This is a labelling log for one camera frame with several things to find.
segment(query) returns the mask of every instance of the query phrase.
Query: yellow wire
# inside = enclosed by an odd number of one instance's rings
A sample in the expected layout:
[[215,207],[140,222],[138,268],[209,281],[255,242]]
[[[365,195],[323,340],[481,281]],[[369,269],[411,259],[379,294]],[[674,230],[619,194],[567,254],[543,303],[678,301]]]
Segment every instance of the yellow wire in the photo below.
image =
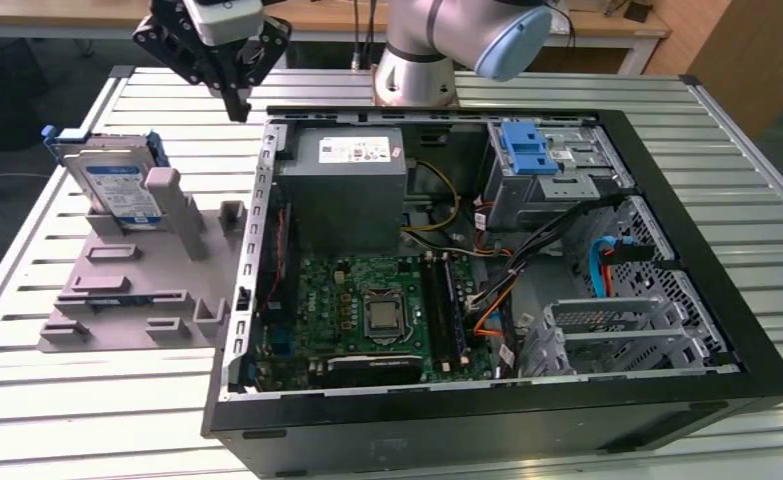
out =
[[456,214],[459,212],[459,194],[456,194],[456,189],[453,188],[453,184],[449,182],[449,179],[439,171],[437,168],[435,168],[429,163],[427,163],[421,160],[417,160],[416,163],[417,163],[417,165],[423,165],[424,167],[427,167],[429,169],[429,171],[432,173],[435,173],[435,176],[441,179],[441,181],[444,182],[444,185],[447,185],[447,188],[449,189],[449,191],[453,194],[453,211],[451,212],[449,217],[447,217],[447,220],[436,223],[435,225],[419,225],[419,226],[413,226],[413,227],[403,227],[404,232],[429,232],[432,230],[437,230],[439,228],[449,225],[452,223],[452,221],[456,219]]

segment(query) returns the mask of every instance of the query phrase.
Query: motherboard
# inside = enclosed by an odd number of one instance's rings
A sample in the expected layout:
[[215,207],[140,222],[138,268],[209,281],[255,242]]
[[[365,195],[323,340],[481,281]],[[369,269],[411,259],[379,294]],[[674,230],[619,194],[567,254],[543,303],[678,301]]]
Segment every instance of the motherboard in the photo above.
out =
[[488,377],[487,344],[465,342],[471,270],[464,256],[303,258],[296,321],[267,329],[269,388]]

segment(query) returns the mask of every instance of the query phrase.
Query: green circuit board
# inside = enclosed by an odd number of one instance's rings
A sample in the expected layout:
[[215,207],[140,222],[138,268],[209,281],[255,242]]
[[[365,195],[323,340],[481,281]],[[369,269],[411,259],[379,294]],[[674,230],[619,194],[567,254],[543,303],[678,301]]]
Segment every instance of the green circuit board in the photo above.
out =
[[[471,264],[465,257],[453,259],[452,272],[456,293],[464,298],[473,293]],[[368,304],[376,299],[399,302],[404,325],[399,335],[371,337],[365,315],[369,314]],[[303,258],[296,324],[289,333],[292,355],[272,362],[281,389],[309,388],[305,359],[359,354],[423,357],[421,382],[484,378],[491,371],[491,357],[484,347],[467,352],[465,366],[449,372],[436,368],[427,322],[417,257]]]

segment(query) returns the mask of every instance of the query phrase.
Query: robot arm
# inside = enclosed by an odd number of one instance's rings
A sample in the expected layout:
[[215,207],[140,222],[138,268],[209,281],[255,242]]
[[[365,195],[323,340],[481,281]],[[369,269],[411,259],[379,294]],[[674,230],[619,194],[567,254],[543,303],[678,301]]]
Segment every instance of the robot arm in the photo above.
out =
[[[150,0],[133,41],[192,85],[204,83],[245,122],[245,103],[289,43],[291,25],[263,14],[284,0]],[[373,79],[385,105],[455,102],[453,61],[496,81],[529,65],[551,28],[545,0],[392,0]]]
[[263,14],[284,0],[150,0],[133,42],[192,85],[204,83],[245,122],[245,100],[284,54],[291,25]]
[[389,2],[387,47],[373,80],[385,105],[455,103],[453,61],[505,82],[524,71],[551,30],[545,0]]

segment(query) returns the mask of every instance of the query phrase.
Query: cpu socket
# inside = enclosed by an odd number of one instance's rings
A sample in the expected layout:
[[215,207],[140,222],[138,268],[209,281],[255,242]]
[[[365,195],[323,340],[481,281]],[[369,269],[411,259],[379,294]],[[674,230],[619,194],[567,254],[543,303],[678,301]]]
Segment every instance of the cpu socket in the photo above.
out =
[[403,292],[393,288],[364,290],[364,336],[387,345],[405,333]]

